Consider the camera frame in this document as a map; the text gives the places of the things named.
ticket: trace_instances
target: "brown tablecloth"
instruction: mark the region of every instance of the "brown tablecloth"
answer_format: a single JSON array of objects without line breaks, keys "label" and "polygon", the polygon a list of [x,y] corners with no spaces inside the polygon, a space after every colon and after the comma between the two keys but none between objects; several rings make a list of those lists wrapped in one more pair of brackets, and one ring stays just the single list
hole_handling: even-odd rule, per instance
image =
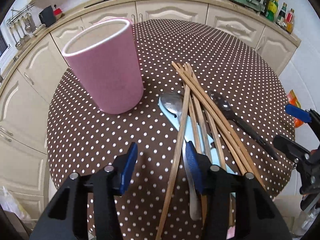
[{"label": "brown tablecloth", "polygon": [[[144,95],[131,111],[100,111],[69,68],[50,104],[48,155],[56,187],[73,171],[90,174],[112,163],[138,143],[138,161],[129,190],[116,198],[124,239],[154,239],[163,207],[177,131],[158,107],[163,92],[183,92],[171,61],[188,61],[205,90],[221,92],[234,111],[271,142],[276,134],[294,139],[293,119],[285,114],[286,94],[275,73],[250,47],[232,35],[206,25],[178,20],[150,20],[133,27]],[[282,153],[272,160],[232,123],[258,167],[270,197],[289,181],[292,163]],[[224,142],[226,163],[238,171]],[[163,239],[197,239],[201,221],[188,214],[188,182],[180,169],[165,223]],[[93,199],[88,225],[94,233]]]}]

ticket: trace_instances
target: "orange package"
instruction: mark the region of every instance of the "orange package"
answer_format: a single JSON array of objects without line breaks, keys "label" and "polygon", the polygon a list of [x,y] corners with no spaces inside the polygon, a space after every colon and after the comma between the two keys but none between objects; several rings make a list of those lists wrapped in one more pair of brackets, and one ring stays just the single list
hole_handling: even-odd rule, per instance
[{"label": "orange package", "polygon": [[[290,103],[291,105],[294,105],[294,106],[296,106],[296,107],[298,107],[298,108],[301,109],[301,105],[300,105],[300,103],[299,103],[296,95],[294,94],[293,90],[291,90],[291,91],[287,94],[287,98],[288,98],[289,103]],[[295,127],[295,128],[298,128],[298,127],[300,127],[301,125],[303,125],[303,121],[301,121],[300,119],[294,117],[294,127]]]}]

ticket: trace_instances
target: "black spoon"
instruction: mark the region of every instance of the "black spoon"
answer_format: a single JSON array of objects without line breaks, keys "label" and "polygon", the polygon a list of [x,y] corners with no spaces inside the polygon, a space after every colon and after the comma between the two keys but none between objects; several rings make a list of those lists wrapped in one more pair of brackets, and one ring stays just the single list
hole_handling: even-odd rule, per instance
[{"label": "black spoon", "polygon": [[241,128],[245,133],[251,136],[265,151],[273,157],[275,160],[278,160],[278,155],[273,149],[273,147],[267,143],[261,136],[252,129],[252,127],[247,124],[244,120],[242,120],[239,116],[235,114],[235,112],[231,109],[228,101],[220,94],[214,93],[212,90],[208,92],[210,98],[215,102],[217,107],[223,113],[225,118],[228,120],[234,121],[239,128]]}]

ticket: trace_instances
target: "cabinet door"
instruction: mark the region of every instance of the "cabinet door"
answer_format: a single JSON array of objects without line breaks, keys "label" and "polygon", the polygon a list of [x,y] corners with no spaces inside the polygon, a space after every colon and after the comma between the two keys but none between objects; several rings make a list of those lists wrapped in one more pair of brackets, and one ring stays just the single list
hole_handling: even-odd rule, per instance
[{"label": "cabinet door", "polygon": [[0,111],[0,131],[35,150],[47,153],[49,104],[17,70],[1,94]]},{"label": "cabinet door", "polygon": [[279,76],[296,48],[280,33],[266,26],[255,50]]},{"label": "cabinet door", "polygon": [[21,194],[44,195],[48,156],[3,136],[0,148],[0,185]]},{"label": "cabinet door", "polygon": [[151,19],[174,19],[205,24],[208,4],[182,0],[137,1],[139,22]]},{"label": "cabinet door", "polygon": [[21,206],[28,212],[31,219],[39,219],[44,207],[44,197],[38,195],[27,195],[17,192],[10,192],[21,204]]},{"label": "cabinet door", "polygon": [[84,24],[81,17],[78,17],[54,29],[51,36],[58,49],[62,51],[67,42],[83,30]]},{"label": "cabinet door", "polygon": [[250,17],[212,5],[205,24],[236,36],[252,48],[257,46],[264,28],[264,24]]},{"label": "cabinet door", "polygon": [[68,64],[50,34],[42,38],[18,66],[27,82],[48,103],[67,68]]},{"label": "cabinet door", "polygon": [[137,23],[137,12],[135,3],[128,2],[113,5],[90,13],[86,13],[85,15],[81,16],[85,28],[89,28],[90,26],[96,24],[101,20],[118,17],[125,17],[131,19],[133,23]]}]

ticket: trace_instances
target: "metal spoon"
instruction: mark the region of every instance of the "metal spoon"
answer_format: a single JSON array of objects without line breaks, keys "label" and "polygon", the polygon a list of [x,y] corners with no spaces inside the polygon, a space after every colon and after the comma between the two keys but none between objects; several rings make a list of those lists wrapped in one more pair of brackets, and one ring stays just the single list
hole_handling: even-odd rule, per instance
[{"label": "metal spoon", "polygon": [[278,155],[271,146],[270,143],[266,142],[247,122],[241,117],[237,116],[232,110],[229,102],[220,94],[215,93],[213,90],[208,92],[210,98],[215,102],[217,107],[223,113],[225,118],[232,120],[236,125],[247,133],[253,140],[255,140],[271,157],[278,160]]},{"label": "metal spoon", "polygon": [[22,49],[22,44],[21,44],[20,41],[17,41],[17,40],[16,40],[16,37],[15,37],[14,34],[13,34],[13,31],[12,31],[11,26],[9,26],[9,29],[10,29],[10,32],[11,32],[11,35],[12,35],[14,41],[16,42],[16,48],[17,48],[17,50]]},{"label": "metal spoon", "polygon": [[20,33],[18,32],[18,29],[17,29],[17,26],[16,26],[15,23],[13,24],[13,27],[14,27],[14,29],[16,30],[16,32],[18,33],[18,36],[19,36],[19,38],[20,38],[21,44],[24,45],[24,40],[23,40],[23,38],[21,38]]},{"label": "metal spoon", "polygon": [[26,30],[27,33],[31,33],[31,24],[30,24],[30,21],[28,19],[28,17],[24,17],[22,16],[22,21],[24,23],[24,29]]},{"label": "metal spoon", "polygon": [[[180,118],[182,114],[182,104],[183,98],[178,93],[164,93],[160,97],[162,105],[172,114],[177,116],[178,122],[180,123]],[[196,194],[195,185],[193,183],[192,175],[187,163],[186,157],[186,141],[183,140],[182,144],[182,157],[184,168],[186,170],[187,179],[189,183],[189,196],[190,196],[190,218],[192,220],[201,219],[201,204]]]},{"label": "metal spoon", "polygon": [[18,19],[18,24],[19,24],[20,28],[22,29],[23,41],[24,41],[25,43],[27,43],[27,41],[30,40],[30,36],[29,36],[28,34],[25,34],[25,32],[24,32],[24,30],[23,30],[23,28],[22,28],[22,25],[21,25],[21,22],[20,22],[19,19]]}]

